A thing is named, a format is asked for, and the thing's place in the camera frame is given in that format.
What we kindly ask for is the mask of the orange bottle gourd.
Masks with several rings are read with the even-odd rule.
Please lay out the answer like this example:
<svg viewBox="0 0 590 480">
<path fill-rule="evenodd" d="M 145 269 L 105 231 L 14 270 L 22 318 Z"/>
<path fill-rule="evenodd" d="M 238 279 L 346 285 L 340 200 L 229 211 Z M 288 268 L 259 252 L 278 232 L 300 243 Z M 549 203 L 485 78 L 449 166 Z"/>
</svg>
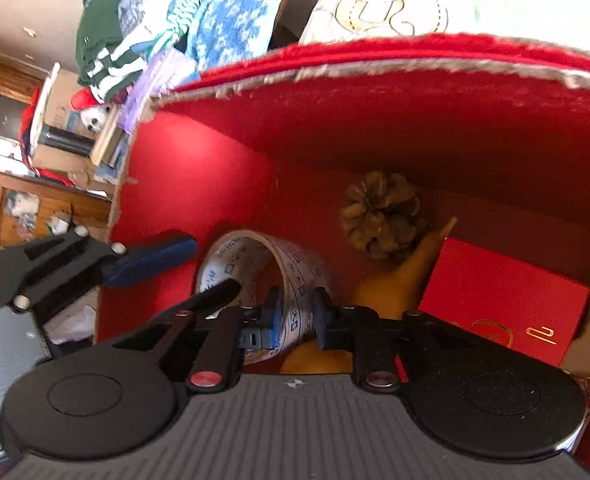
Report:
<svg viewBox="0 0 590 480">
<path fill-rule="evenodd" d="M 444 241 L 458 219 L 452 217 L 439 231 L 426 234 L 408 259 L 397 269 L 362 281 L 350 304 L 376 310 L 381 318 L 399 320 L 402 313 L 417 309 L 426 283 Z M 283 375 L 341 374 L 353 370 L 353 357 L 347 351 L 321 350 L 309 341 L 296 347 L 285 359 Z"/>
</svg>

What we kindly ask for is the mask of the clear packing tape roll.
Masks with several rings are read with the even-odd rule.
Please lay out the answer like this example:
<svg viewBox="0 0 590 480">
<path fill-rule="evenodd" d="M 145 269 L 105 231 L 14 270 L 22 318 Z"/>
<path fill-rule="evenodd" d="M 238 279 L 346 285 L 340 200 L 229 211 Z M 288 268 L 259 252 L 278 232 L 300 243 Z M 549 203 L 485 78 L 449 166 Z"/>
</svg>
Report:
<svg viewBox="0 0 590 480">
<path fill-rule="evenodd" d="M 196 273 L 195 291 L 205 292 L 229 278 L 241 285 L 232 306 L 262 306 L 272 289 L 279 291 L 271 347 L 248 350 L 247 364 L 272 359 L 311 337 L 312 292 L 331 288 L 325 265 L 312 252 L 249 230 L 229 232 L 214 242 Z"/>
</svg>

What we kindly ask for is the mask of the brown pine cone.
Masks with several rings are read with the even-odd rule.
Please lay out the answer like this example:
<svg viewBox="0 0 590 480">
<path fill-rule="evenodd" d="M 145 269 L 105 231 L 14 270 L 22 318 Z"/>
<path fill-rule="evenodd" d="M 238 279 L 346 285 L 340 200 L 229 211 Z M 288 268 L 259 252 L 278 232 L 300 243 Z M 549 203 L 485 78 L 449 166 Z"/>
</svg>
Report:
<svg viewBox="0 0 590 480">
<path fill-rule="evenodd" d="M 339 214 L 345 240 L 371 259 L 407 259 L 425 230 L 415 187 L 401 174 L 371 171 L 346 188 Z"/>
</svg>

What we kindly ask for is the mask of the red gift box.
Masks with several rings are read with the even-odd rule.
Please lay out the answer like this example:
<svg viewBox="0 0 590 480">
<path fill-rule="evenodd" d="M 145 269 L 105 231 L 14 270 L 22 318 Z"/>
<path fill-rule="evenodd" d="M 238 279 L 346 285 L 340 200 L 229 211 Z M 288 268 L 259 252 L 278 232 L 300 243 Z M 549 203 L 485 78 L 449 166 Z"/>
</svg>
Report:
<svg viewBox="0 0 590 480">
<path fill-rule="evenodd" d="M 395 316 L 412 309 L 559 367 L 590 288 L 530 263 L 448 237 L 429 273 L 415 264 L 388 289 Z"/>
</svg>

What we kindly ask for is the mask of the red white plush toy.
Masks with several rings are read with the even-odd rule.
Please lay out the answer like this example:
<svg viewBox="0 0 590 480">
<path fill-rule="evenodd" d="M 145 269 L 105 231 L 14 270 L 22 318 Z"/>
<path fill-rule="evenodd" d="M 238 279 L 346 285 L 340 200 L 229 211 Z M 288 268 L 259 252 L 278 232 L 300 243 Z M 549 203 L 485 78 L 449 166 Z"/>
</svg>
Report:
<svg viewBox="0 0 590 480">
<path fill-rule="evenodd" d="M 103 129 L 112 110 L 112 105 L 98 102 L 88 88 L 78 90 L 71 97 L 70 106 L 80 115 L 84 128 L 91 132 L 100 132 Z"/>
</svg>

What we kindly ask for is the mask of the brown cardboard box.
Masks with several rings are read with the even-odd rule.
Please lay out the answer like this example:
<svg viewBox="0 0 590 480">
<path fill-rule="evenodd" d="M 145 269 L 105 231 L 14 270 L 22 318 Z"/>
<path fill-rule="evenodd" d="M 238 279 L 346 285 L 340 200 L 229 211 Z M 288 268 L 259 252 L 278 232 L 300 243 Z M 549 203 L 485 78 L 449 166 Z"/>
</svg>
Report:
<svg viewBox="0 0 590 480">
<path fill-rule="evenodd" d="M 97 132 L 82 122 L 70 104 L 81 90 L 78 76 L 55 63 L 41 88 L 29 130 L 27 158 L 33 168 L 64 174 L 93 168 L 90 153 Z"/>
</svg>

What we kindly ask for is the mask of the wooden cabinet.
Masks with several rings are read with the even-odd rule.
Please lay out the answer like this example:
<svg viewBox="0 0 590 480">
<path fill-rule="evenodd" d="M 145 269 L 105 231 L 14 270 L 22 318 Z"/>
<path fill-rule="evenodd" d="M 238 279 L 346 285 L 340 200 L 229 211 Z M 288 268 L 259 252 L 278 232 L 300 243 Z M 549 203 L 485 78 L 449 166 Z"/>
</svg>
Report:
<svg viewBox="0 0 590 480">
<path fill-rule="evenodd" d="M 39 106 L 48 81 L 34 68 L 0 55 L 0 249 L 56 234 L 81 224 L 106 240 L 114 187 L 93 179 L 85 158 L 30 145 L 42 122 Z"/>
</svg>

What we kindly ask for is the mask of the purple tissue pack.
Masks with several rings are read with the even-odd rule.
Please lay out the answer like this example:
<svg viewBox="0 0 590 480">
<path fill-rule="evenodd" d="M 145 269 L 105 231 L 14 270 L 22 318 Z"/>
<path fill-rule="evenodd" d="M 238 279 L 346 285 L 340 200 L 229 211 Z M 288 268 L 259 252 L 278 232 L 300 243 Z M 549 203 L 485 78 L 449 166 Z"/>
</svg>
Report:
<svg viewBox="0 0 590 480">
<path fill-rule="evenodd" d="M 134 133 L 146 103 L 152 96 L 182 86 L 197 76 L 197 62 L 176 48 L 156 53 L 124 101 L 118 126 L 124 132 Z"/>
</svg>

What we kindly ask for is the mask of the blue patterned towel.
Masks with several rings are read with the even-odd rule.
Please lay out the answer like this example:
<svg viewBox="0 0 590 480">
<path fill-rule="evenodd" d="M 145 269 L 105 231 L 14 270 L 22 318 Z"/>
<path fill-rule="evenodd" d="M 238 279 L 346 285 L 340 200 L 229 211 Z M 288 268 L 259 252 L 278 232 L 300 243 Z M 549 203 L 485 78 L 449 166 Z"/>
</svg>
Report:
<svg viewBox="0 0 590 480">
<path fill-rule="evenodd" d="M 284 0 L 204 0 L 187 35 L 185 55 L 199 73 L 268 52 Z"/>
</svg>

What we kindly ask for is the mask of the pile of folded clothes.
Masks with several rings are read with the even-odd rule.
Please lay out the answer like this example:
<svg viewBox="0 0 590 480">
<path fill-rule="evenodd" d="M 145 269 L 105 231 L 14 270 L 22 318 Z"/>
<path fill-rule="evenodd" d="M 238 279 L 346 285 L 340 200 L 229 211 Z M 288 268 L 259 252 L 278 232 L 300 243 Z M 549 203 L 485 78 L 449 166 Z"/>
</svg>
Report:
<svg viewBox="0 0 590 480">
<path fill-rule="evenodd" d="M 82 0 L 82 6 L 78 84 L 103 104 L 132 86 L 155 54 L 188 36 L 199 0 Z"/>
</svg>

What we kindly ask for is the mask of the red cardboard box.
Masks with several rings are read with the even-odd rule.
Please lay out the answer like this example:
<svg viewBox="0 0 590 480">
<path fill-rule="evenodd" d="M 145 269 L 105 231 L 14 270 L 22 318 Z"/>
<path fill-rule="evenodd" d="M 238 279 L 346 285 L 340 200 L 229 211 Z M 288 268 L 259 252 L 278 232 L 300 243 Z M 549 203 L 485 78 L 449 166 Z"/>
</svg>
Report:
<svg viewBox="0 0 590 480">
<path fill-rule="evenodd" d="M 590 273 L 590 53 L 304 44 L 146 102 L 110 236 L 188 233 L 103 292 L 124 374 L 94 463 L 15 479 L 587 479 L 560 367 Z"/>
</svg>

